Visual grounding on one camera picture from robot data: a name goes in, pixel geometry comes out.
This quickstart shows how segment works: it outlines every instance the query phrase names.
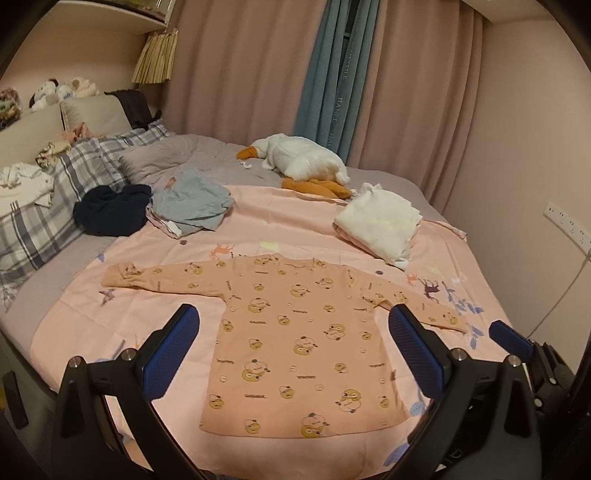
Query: light blue clothing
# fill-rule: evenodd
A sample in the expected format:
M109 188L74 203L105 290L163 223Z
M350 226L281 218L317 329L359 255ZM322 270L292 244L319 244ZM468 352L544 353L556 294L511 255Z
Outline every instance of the light blue clothing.
M162 220L170 220L181 236L202 229L216 230L234 200L230 191L185 164L174 173L175 182L159 189L152 198L152 211Z

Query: teal curtain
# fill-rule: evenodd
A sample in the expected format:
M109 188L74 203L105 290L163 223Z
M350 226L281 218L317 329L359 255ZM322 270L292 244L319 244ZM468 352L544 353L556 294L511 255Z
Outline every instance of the teal curtain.
M350 38L351 0L328 0L295 119L294 135L309 138L346 162L361 104L379 0L360 0Z

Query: white cloth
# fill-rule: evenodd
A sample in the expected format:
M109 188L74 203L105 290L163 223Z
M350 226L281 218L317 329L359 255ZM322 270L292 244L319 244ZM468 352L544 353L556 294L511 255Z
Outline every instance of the white cloth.
M336 216L335 224L339 235L404 270L410 259L411 238L422 218L400 195L382 190L379 183L375 187L364 183Z
M53 177L38 165L15 163L0 169L0 218L35 203L52 204Z

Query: wall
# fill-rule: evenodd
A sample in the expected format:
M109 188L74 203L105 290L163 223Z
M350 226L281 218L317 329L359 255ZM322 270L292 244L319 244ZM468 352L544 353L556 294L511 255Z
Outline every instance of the wall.
M0 80L28 106L31 95L49 78L60 83L81 76L102 91L133 88L131 77L146 36L119 31L55 28L40 22L31 31Z
M591 232L591 73L554 20L485 27L465 157L444 211L468 232L510 321L528 335L584 255L543 217L549 200ZM578 366L591 326L591 265L534 339Z

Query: power strip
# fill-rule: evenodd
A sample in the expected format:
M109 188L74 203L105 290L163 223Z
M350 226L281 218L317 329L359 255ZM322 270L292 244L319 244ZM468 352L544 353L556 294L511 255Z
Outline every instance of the power strip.
M566 235L576 243L579 248L587 254L591 250L591 235L587 230L564 213L554 203L548 202L544 216L560 228Z

